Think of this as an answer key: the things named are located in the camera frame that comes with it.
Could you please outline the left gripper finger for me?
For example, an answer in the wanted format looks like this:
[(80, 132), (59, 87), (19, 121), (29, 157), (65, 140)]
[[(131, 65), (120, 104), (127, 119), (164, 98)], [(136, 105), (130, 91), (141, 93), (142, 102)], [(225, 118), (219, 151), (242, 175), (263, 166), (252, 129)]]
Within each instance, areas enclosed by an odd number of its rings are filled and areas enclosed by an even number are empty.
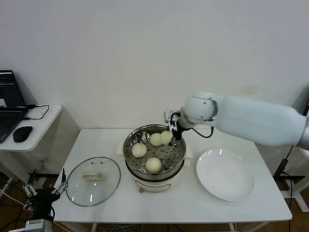
[(62, 169), (61, 182), (57, 187), (54, 187), (52, 194), (61, 195), (63, 191), (68, 187), (67, 177), (65, 174), (65, 169)]
[(28, 178), (28, 182), (23, 185), (23, 190), (27, 194), (27, 196), (35, 196), (36, 190), (33, 187), (35, 180), (36, 170), (34, 170)]

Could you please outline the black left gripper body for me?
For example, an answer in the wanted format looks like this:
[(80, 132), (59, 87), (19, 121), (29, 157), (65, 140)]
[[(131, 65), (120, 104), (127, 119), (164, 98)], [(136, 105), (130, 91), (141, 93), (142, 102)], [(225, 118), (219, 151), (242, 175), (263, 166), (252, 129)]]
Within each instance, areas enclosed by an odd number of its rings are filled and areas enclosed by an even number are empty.
[(55, 188), (40, 188), (37, 194), (32, 197), (33, 218), (54, 218), (55, 210), (53, 202), (60, 199), (60, 192)]

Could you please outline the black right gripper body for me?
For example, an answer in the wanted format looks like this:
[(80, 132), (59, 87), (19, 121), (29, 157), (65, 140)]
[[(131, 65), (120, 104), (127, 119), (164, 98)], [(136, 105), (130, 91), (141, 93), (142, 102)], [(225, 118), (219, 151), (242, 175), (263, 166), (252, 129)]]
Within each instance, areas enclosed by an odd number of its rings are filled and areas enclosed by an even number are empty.
[(173, 113), (172, 114), (172, 131), (181, 132), (184, 131), (184, 127), (181, 125), (181, 114)]

